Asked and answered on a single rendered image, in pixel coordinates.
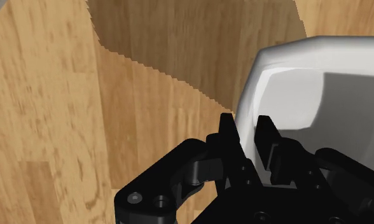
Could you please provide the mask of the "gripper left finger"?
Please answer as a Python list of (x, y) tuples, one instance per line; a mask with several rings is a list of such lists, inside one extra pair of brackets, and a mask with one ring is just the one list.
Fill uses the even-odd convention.
[(206, 182), (217, 195), (233, 191), (246, 198), (263, 184), (240, 145), (230, 113), (221, 113), (219, 129), (205, 141), (189, 138), (138, 175), (114, 196), (116, 224), (176, 224), (176, 212)]

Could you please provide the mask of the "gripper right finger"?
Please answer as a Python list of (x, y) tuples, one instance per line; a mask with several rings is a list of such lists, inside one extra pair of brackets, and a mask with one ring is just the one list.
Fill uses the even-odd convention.
[(295, 184), (289, 219), (374, 219), (374, 171), (333, 148), (314, 153), (261, 115), (254, 143), (272, 185)]

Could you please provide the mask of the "white toilet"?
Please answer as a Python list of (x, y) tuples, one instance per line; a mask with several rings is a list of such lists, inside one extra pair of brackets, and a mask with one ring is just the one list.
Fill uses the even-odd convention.
[(374, 36), (316, 36), (258, 52), (236, 126), (246, 157), (269, 183), (254, 145), (261, 115), (309, 152), (333, 148), (374, 171)]

